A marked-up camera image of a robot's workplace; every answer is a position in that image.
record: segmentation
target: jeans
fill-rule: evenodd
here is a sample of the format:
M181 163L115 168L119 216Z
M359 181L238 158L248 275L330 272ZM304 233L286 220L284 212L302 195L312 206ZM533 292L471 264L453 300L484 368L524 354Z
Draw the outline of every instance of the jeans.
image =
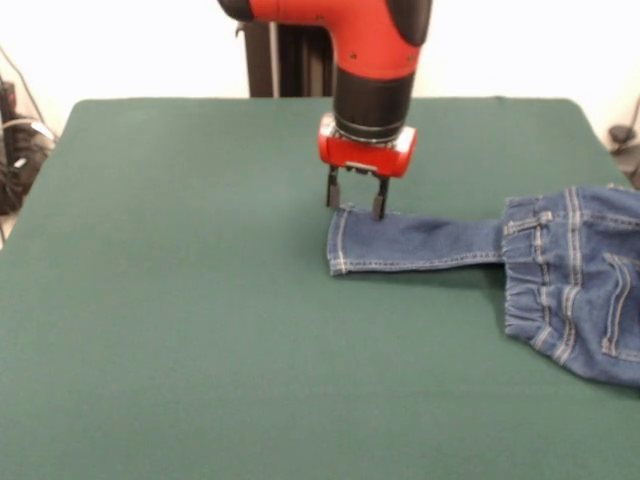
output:
M331 223L332 275L503 264L505 333L574 374L640 386L640 192L583 186L511 198L460 222L347 205Z

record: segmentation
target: table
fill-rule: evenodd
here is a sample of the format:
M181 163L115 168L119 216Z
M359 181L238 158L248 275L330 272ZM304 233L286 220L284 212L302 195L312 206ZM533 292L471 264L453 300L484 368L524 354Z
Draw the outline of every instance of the table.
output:
M507 339L499 267L332 278L329 99L84 101L0 267L13 479L637 478L640 399ZM625 183L564 100L416 99L389 208ZM376 182L343 174L343 200Z

